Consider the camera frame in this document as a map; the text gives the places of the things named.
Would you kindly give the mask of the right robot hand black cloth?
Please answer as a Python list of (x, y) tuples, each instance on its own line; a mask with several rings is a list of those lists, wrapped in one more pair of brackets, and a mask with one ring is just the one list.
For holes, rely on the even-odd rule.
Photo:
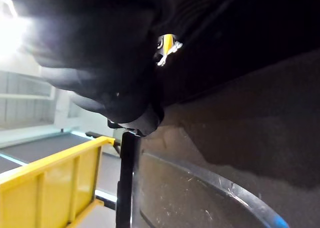
[(169, 104), (320, 47), (320, 0), (12, 1), (43, 77), (140, 136)]

